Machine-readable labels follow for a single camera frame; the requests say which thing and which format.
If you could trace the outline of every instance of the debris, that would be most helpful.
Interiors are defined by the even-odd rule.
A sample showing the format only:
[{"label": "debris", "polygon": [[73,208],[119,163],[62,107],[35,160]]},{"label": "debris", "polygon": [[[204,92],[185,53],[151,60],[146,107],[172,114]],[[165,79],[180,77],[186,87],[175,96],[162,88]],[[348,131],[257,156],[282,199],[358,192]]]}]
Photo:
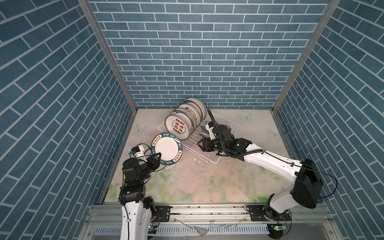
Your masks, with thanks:
[{"label": "debris", "polygon": [[197,227],[197,226],[193,226],[196,231],[200,234],[200,237],[204,236],[205,234],[208,233],[208,230],[205,229],[205,228],[202,228],[202,227]]}]

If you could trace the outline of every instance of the floral tablecloth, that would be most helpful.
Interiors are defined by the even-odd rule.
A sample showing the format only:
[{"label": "floral tablecloth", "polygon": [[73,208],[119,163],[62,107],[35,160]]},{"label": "floral tablecloth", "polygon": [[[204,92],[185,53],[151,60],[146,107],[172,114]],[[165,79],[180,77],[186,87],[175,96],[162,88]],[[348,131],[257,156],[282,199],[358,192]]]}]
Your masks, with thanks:
[{"label": "floral tablecloth", "polygon": [[[122,153],[105,202],[117,202],[122,185],[122,163],[139,143],[150,144],[160,133],[157,127],[171,109],[140,109]],[[268,110],[212,110],[240,125],[236,138],[287,156],[280,134]],[[255,164],[221,157],[217,164],[206,162],[192,152],[183,151],[181,159],[159,172],[146,184],[146,196],[155,202],[266,202],[268,196],[290,184],[279,175]]]}]

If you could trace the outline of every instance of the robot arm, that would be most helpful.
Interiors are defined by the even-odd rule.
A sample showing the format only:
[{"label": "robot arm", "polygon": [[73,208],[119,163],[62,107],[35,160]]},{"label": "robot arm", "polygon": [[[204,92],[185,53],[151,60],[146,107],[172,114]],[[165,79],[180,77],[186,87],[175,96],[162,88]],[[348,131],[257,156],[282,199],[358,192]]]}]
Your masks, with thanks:
[{"label": "robot arm", "polygon": [[227,126],[218,125],[211,111],[208,113],[212,122],[206,125],[209,138],[203,138],[198,146],[203,152],[217,151],[220,156],[230,156],[242,161],[262,166],[279,174],[291,183],[282,192],[270,195],[264,206],[265,215],[269,219],[276,219],[285,210],[302,205],[313,209],[323,187],[323,180],[312,160],[304,162],[289,159],[253,144],[251,141],[236,139]]},{"label": "robot arm", "polygon": [[143,151],[142,145],[132,148],[134,157],[123,163],[125,178],[119,195],[122,205],[120,240],[147,240],[149,222],[155,217],[152,197],[144,197],[144,181],[160,166],[161,153],[145,156]]}]

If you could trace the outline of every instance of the plate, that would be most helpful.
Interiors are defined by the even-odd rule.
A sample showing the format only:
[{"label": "plate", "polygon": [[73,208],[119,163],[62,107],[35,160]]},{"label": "plate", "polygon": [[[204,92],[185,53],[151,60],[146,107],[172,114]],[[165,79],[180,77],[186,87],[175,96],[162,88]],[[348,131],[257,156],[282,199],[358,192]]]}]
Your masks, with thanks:
[{"label": "plate", "polygon": [[183,108],[176,108],[170,114],[180,116],[182,119],[184,119],[187,122],[190,132],[193,132],[196,129],[196,120],[187,110]]},{"label": "plate", "polygon": [[179,106],[179,108],[184,108],[187,111],[189,111],[193,115],[193,117],[195,118],[196,122],[199,122],[199,124],[200,124],[200,119],[201,119],[200,114],[199,114],[200,110],[197,110],[196,108],[194,108],[192,105],[190,105],[188,103],[181,104]]},{"label": "plate", "polygon": [[201,112],[200,107],[192,101],[188,101],[187,104],[192,105],[192,107],[194,107],[197,110],[197,112],[199,113],[200,119],[198,121],[199,122],[198,125],[200,125],[200,123],[203,121],[203,113]]},{"label": "plate", "polygon": [[179,116],[167,116],[164,125],[168,132],[176,135],[180,140],[186,140],[189,137],[190,131],[187,123]]},{"label": "plate", "polygon": [[203,119],[202,119],[202,121],[203,121],[205,119],[205,117],[207,116],[207,109],[205,108],[205,105],[203,104],[203,102],[197,98],[188,98],[184,102],[186,102],[186,101],[192,101],[200,107],[201,113],[203,115]]},{"label": "plate", "polygon": [[160,163],[162,165],[175,164],[183,153],[181,141],[174,134],[162,132],[151,143],[151,153],[155,155],[161,152]]}]

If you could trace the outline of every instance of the blue tile wallpaper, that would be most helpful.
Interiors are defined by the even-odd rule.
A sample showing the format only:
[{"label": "blue tile wallpaper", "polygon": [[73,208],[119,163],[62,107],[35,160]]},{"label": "blue tile wallpaper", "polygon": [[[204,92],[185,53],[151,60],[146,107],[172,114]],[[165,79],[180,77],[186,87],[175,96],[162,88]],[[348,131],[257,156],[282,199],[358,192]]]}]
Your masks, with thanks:
[{"label": "blue tile wallpaper", "polygon": [[325,202],[351,240],[384,239],[383,12],[342,0],[277,111],[298,157],[339,179]]},{"label": "blue tile wallpaper", "polygon": [[72,239],[132,116],[77,0],[0,2],[0,239]]},{"label": "blue tile wallpaper", "polygon": [[91,0],[139,108],[271,108],[328,0]]}]

